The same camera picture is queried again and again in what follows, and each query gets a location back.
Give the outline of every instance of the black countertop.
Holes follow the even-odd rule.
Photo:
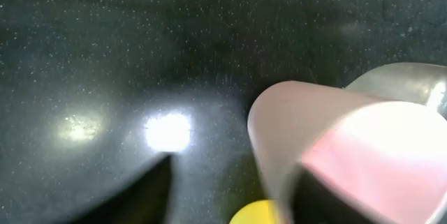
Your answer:
[[[70,218],[166,149],[170,223],[227,223],[264,198],[246,130],[257,95],[447,65],[444,2],[0,0],[0,223]]]

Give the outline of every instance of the speckled countertop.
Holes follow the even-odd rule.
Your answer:
[[[70,216],[166,149],[170,222],[227,223],[263,198],[246,130],[257,95],[447,65],[444,2],[0,0],[0,223]]]

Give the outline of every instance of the yellow ball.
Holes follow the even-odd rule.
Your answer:
[[[272,200],[259,200],[241,208],[230,224],[278,224],[277,212]]]

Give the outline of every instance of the dark table surface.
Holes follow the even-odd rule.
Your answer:
[[[70,218],[166,149],[170,223],[227,223],[264,198],[262,90],[447,65],[446,39],[445,0],[0,0],[0,223]]]

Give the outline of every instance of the granite surface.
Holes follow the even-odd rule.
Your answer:
[[[170,223],[264,198],[246,130],[284,80],[447,65],[445,0],[0,0],[0,223],[51,223],[176,151]]]

